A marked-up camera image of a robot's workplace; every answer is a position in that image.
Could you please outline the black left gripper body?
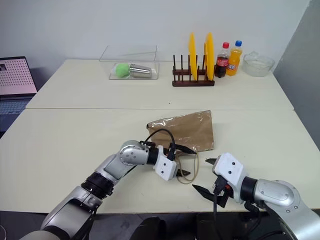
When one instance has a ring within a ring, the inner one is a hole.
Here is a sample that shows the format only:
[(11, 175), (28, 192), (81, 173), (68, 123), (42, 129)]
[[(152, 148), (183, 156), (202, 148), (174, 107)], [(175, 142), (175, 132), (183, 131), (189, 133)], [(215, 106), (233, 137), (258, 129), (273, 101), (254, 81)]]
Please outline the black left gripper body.
[(167, 158), (171, 161), (175, 160), (176, 144), (171, 142), (168, 148)]

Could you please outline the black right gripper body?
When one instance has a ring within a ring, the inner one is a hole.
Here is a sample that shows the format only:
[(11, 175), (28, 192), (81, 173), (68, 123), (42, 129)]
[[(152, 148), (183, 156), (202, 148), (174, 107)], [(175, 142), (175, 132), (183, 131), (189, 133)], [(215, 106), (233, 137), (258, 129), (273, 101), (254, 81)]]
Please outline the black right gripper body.
[(213, 202), (220, 207), (225, 208), (229, 198), (234, 198), (233, 189), (226, 179), (221, 175), (217, 175), (213, 188)]

